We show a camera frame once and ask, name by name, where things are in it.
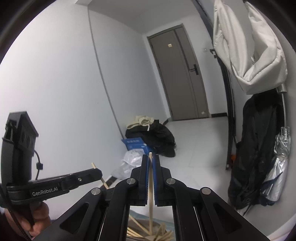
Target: blue box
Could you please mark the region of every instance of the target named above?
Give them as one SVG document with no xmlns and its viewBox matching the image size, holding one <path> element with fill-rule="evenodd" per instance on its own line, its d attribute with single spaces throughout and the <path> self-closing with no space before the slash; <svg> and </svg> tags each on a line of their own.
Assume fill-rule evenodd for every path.
<svg viewBox="0 0 296 241">
<path fill-rule="evenodd" d="M 143 149 L 147 155 L 149 152 L 152 152 L 152 150 L 147 146 L 147 144 L 144 143 L 141 137 L 122 139 L 121 141 L 126 145 L 127 150 Z"/>
</svg>

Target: door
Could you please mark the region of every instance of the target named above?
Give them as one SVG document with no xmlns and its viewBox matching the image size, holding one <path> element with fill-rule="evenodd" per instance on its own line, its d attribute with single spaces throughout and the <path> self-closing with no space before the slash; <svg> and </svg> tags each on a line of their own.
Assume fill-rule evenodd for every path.
<svg viewBox="0 0 296 241">
<path fill-rule="evenodd" d="M 172 119 L 209 117 L 197 60 L 182 26 L 149 37 Z"/>
</svg>

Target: black door handle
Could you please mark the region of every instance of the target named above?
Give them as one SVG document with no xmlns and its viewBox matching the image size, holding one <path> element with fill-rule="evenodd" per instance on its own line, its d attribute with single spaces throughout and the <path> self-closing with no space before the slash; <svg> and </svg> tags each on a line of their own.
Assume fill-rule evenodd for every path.
<svg viewBox="0 0 296 241">
<path fill-rule="evenodd" d="M 197 67 L 196 67 L 196 64 L 194 64 L 193 67 L 194 68 L 193 69 L 190 69 L 189 71 L 193 71 L 194 70 L 195 73 L 196 73 L 196 75 L 199 75 L 198 70 L 197 70 Z"/>
</svg>

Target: finger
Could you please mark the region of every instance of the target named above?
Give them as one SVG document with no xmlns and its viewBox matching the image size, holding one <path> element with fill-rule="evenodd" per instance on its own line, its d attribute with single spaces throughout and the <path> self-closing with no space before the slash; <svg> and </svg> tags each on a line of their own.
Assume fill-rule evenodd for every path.
<svg viewBox="0 0 296 241">
<path fill-rule="evenodd" d="M 22 215 L 20 215 L 18 212 L 13 212 L 15 217 L 17 218 L 17 220 L 19 221 L 20 225 L 22 226 L 22 228 L 26 231 L 30 231 L 31 230 L 31 225 L 28 222 L 28 220 L 26 220 Z M 5 210 L 5 216 L 6 219 L 9 223 L 9 225 L 13 228 L 13 230 L 17 233 L 19 233 L 19 229 L 17 227 L 17 225 L 15 224 L 12 216 L 10 215 L 9 211 L 6 209 Z"/>
<path fill-rule="evenodd" d="M 42 220 L 38 220 L 35 222 L 32 230 L 29 231 L 29 234 L 33 237 L 39 235 L 44 229 L 46 229 L 51 224 L 50 218 L 47 217 Z"/>
<path fill-rule="evenodd" d="M 49 215 L 49 208 L 46 203 L 42 202 L 38 208 L 33 211 L 33 218 L 36 220 L 45 219 Z"/>
</svg>

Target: hanging white jacket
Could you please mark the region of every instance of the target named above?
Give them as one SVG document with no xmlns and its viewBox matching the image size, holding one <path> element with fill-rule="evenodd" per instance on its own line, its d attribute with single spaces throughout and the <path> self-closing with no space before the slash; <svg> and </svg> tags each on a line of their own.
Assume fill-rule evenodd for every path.
<svg viewBox="0 0 296 241">
<path fill-rule="evenodd" d="M 213 45 L 246 94 L 276 88 L 286 80 L 288 71 L 281 44 L 248 2 L 226 4 L 225 0 L 215 0 Z"/>
</svg>

